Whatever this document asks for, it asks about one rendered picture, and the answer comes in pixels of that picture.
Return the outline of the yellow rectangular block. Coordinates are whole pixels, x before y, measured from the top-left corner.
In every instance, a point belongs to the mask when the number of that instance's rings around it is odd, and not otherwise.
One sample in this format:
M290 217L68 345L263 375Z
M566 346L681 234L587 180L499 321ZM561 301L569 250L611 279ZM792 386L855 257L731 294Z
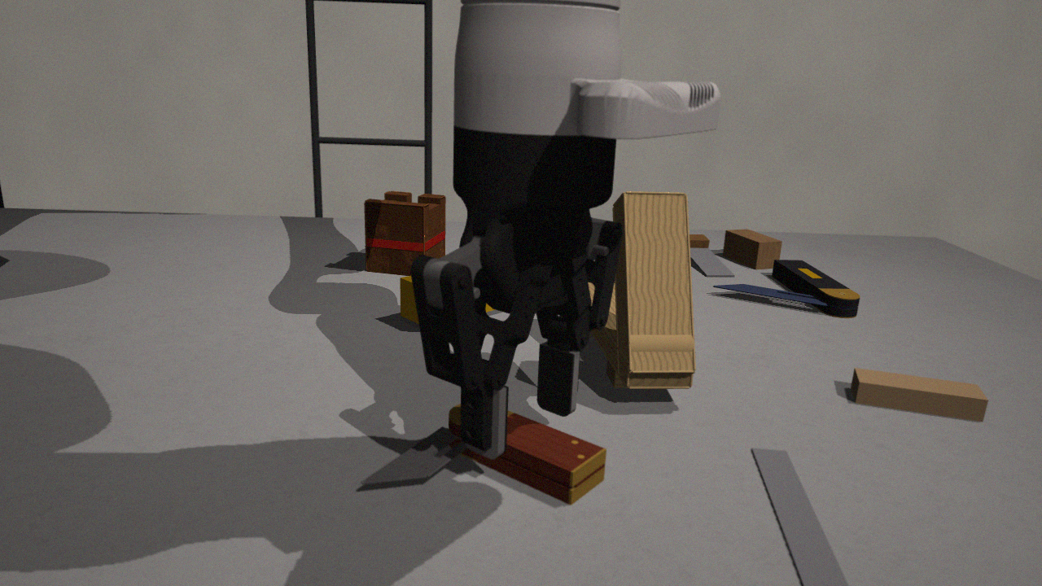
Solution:
M485 314L488 314L488 316L500 313L503 312L493 310L490 306L485 304ZM412 324L416 329L419 329L419 318L416 304L414 303L412 277L401 278L401 321Z

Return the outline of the grey flat bar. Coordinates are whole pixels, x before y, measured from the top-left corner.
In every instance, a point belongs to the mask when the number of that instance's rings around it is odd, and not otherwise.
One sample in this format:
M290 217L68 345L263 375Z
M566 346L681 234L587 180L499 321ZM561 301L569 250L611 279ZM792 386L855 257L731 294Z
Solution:
M786 450L751 450L803 586L848 586Z

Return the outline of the brown rectangular wooden block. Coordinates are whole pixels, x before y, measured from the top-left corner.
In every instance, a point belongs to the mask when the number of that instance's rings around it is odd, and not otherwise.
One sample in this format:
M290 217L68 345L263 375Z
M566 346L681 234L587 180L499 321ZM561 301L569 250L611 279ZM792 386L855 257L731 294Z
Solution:
M857 404L907 409L972 422L983 422L987 408L987 397L977 383L855 368L850 389Z

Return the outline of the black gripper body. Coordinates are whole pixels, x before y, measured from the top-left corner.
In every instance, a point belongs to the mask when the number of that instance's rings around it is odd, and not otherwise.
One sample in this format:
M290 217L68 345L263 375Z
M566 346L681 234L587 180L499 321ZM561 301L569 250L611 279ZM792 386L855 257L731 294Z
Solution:
M483 237L483 268L474 283L485 303L510 314L534 246L554 253L536 313L563 303L559 248L566 237L588 246L589 209L613 194L614 169L615 138L493 133L453 124L453 188L466 205L458 247Z

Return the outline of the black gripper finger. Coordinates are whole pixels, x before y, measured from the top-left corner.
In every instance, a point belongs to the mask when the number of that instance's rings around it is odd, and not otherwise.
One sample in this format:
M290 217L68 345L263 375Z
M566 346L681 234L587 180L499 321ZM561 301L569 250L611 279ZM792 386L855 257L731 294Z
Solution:
M531 333L554 253L537 246L528 250L508 318L500 321L485 314L483 296L474 283L483 268L481 244L483 237L474 236L448 255L414 257L410 272L427 372L462 387L462 441L495 459L506 451L511 362ZM490 361L481 356L486 334L494 339Z
M607 323L623 237L621 223L591 219L587 247L582 238L566 237L559 248L567 290L563 303L536 313L542 337L548 339L540 344L537 404L562 417L576 411L580 350L587 347L589 332L604 329ZM588 282L595 288L592 306Z

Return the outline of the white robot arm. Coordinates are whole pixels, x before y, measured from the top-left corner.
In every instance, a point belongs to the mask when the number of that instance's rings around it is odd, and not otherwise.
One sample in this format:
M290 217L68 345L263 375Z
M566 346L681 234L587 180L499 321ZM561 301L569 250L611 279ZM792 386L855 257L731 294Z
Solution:
M595 138L717 129L716 83L621 78L621 0L461 3L458 129Z

